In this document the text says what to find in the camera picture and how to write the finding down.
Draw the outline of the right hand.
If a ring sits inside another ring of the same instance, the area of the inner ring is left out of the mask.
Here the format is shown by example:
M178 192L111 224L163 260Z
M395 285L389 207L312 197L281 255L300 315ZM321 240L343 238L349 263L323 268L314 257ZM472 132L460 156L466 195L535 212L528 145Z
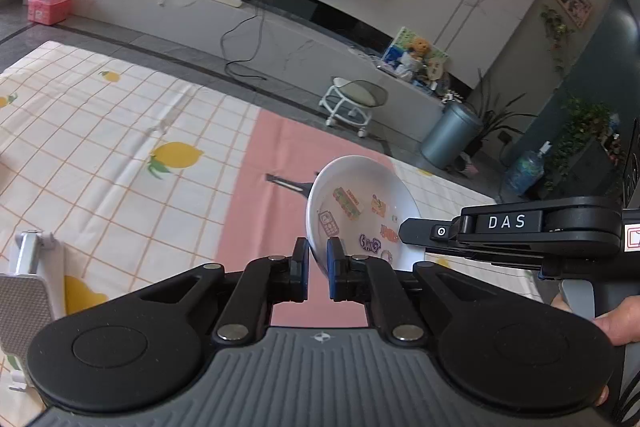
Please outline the right hand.
M640 340L640 297L625 298L610 312L593 320L602 329L614 346L626 346Z

